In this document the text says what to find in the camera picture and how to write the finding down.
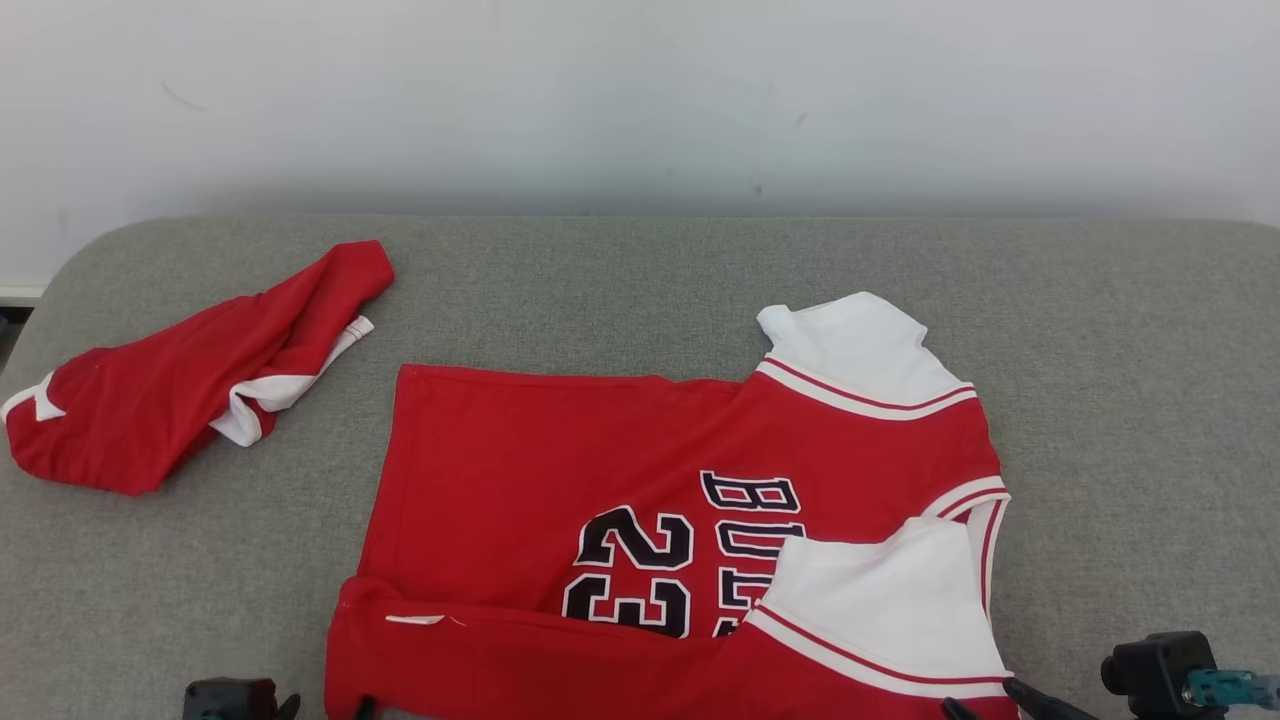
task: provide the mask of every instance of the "gray fabric surface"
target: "gray fabric surface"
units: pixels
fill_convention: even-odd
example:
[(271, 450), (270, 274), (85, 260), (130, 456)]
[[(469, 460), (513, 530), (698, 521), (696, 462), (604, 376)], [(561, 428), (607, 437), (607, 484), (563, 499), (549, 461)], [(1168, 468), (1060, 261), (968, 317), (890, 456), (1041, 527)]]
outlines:
[(927, 324), (986, 404), (1015, 496), (993, 598), (1010, 669), (1105, 719), (1125, 714), (1098, 661), (1149, 632), (1201, 628), (1220, 664), (1280, 671), (1280, 231), (160, 220), (67, 265), (0, 397), (364, 237), (398, 274), (366, 307), (378, 329), (262, 443), (219, 441), (138, 500), (0, 460), (0, 714), (169, 719), (192, 679), (269, 675), (321, 716), (325, 630), (360, 553), (399, 364), (736, 379), (765, 350), (756, 310), (858, 290)]

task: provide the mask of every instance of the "red basketball jersey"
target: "red basketball jersey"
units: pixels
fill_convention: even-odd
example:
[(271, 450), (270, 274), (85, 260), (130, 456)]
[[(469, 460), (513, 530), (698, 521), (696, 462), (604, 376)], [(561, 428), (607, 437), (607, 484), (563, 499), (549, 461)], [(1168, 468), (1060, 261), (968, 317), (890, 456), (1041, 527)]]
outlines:
[(872, 546), (788, 537), (742, 625), (686, 641), (357, 577), (329, 633), (325, 707), (351, 717), (371, 694), (451, 720), (940, 720), (950, 696), (1016, 720), (969, 557), (965, 529), (938, 519)]
[(742, 383), (406, 365), (358, 577), (415, 601), (728, 634), (790, 537), (966, 523), (1009, 495), (973, 386), (870, 293), (759, 322)]
[(13, 459), (37, 478), (137, 496), (218, 434), (248, 447), (374, 329), (356, 311), (394, 277), (376, 240), (344, 242), (265, 292), (88, 350), (0, 405)]

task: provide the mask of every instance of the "white wall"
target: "white wall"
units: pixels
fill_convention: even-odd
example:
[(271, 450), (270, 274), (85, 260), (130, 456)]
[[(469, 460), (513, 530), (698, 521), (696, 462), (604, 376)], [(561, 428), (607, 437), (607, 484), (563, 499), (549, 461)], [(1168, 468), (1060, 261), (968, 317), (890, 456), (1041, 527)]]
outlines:
[(0, 0), (0, 286), (232, 209), (1280, 223), (1280, 3)]

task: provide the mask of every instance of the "white shoulder panel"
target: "white shoulder panel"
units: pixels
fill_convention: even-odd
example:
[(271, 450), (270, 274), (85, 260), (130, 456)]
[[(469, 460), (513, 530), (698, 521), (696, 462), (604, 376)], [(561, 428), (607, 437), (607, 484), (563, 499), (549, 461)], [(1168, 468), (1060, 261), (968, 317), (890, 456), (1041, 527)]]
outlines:
[(924, 348), (924, 325), (869, 292), (804, 310), (771, 305), (756, 320), (771, 355), (863, 397), (910, 406), (965, 384)]
[(913, 518), (881, 544), (787, 538), (746, 623), (905, 694), (1001, 694), (1010, 675), (982, 606), (969, 533), (937, 518)]

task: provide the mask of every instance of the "red stripe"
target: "red stripe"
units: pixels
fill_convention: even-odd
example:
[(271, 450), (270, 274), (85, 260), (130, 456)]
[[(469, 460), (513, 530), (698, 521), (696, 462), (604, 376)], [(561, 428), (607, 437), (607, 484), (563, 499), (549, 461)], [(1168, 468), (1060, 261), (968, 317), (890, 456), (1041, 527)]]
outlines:
[(991, 579), (987, 577), (987, 553), (991, 552), (991, 538), (996, 534), (996, 520), (1000, 518), (1000, 509), (1004, 505), (1004, 502), (996, 502), (996, 507), (991, 511), (991, 519), (987, 520), (987, 534), (982, 538), (982, 609), (988, 615), (991, 615), (991, 609), (987, 607), (987, 588), (991, 587)]
[(815, 384), (815, 386), (818, 386), (818, 387), (820, 387), (820, 388), (823, 388), (826, 391), (833, 392), (833, 393), (840, 395), (842, 397), (847, 397), (850, 400), (856, 400), (858, 402), (865, 402), (867, 405), (874, 405), (876, 407), (883, 407), (886, 410), (920, 410), (922, 407), (928, 407), (929, 405), (933, 405), (936, 402), (941, 402), (941, 401), (943, 401), (943, 400), (946, 400), (946, 398), (948, 398), (951, 396), (960, 395), (961, 392), (972, 392), (973, 391), (973, 386), (963, 386), (963, 387), (955, 388), (954, 391), (951, 391), (951, 392), (948, 392), (946, 395), (940, 395), (938, 397), (934, 397), (933, 400), (927, 400), (927, 401), (924, 401), (924, 402), (922, 402), (919, 405), (892, 405), (892, 404), (888, 404), (888, 402), (881, 402), (878, 400), (872, 400), (869, 397), (863, 397), (860, 395), (854, 395), (854, 393), (851, 393), (851, 392), (849, 392), (846, 389), (840, 389), (838, 387), (833, 387), (833, 386), (829, 386), (829, 384), (827, 384), (827, 383), (824, 383), (822, 380), (817, 380), (814, 378), (810, 378), (809, 375), (801, 373), (800, 370), (796, 370), (795, 368), (783, 364), (781, 360), (778, 360), (776, 357), (765, 357), (764, 361), (769, 363), (771, 365), (776, 365), (778, 368), (782, 368), (783, 370), (791, 373), (792, 375), (800, 378), (801, 380), (805, 380), (806, 383)]
[(861, 665), (864, 667), (870, 667), (872, 670), (876, 670), (877, 673), (882, 673), (882, 674), (888, 675), (891, 678), (897, 678), (899, 680), (908, 680), (910, 683), (923, 683), (923, 684), (927, 684), (927, 685), (969, 685), (969, 684), (973, 684), (973, 683), (1001, 683), (1001, 682), (1004, 682), (1004, 678), (922, 678), (919, 675), (908, 675), (905, 673), (899, 673), (897, 670), (890, 670), (888, 667), (884, 667), (882, 665), (877, 665), (877, 664), (872, 662), (870, 660), (865, 660), (863, 657), (858, 657), (856, 655), (852, 655), (851, 652), (849, 652), (845, 648), (836, 647), (836, 646), (831, 644), (829, 642), (827, 642), (827, 641), (819, 638), (818, 635), (815, 635), (815, 634), (805, 630), (804, 628), (799, 628), (795, 624), (790, 623), (788, 620), (778, 616), (777, 612), (773, 612), (772, 610), (769, 610), (768, 607), (765, 607), (763, 605), (756, 605), (755, 610), (758, 612), (763, 612), (764, 615), (768, 615), (769, 618), (772, 618), (773, 620), (776, 620), (778, 624), (781, 624), (782, 626), (787, 628), (788, 630), (791, 630), (791, 632), (794, 632), (794, 633), (804, 637), (805, 639), (808, 639), (810, 642), (820, 644), (822, 647), (824, 647), (824, 648), (827, 648), (827, 650), (829, 650), (829, 651), (840, 655), (841, 657), (846, 657), (846, 659), (852, 660), (854, 662), (856, 662), (856, 664), (859, 664), (859, 665)]
[(952, 511), (955, 511), (956, 507), (960, 507), (960, 506), (963, 506), (965, 503), (973, 502), (974, 500), (977, 500), (979, 497), (986, 497), (988, 495), (1009, 495), (1009, 491), (1006, 488), (1000, 487), (1000, 488), (980, 489), (980, 491), (978, 491), (975, 493), (966, 495), (966, 496), (961, 497), (960, 500), (952, 502), (951, 505), (947, 505), (942, 510), (942, 512), (938, 512), (938, 518), (943, 518), (943, 519), (950, 520), (950, 518), (947, 518), (947, 515), (950, 515)]

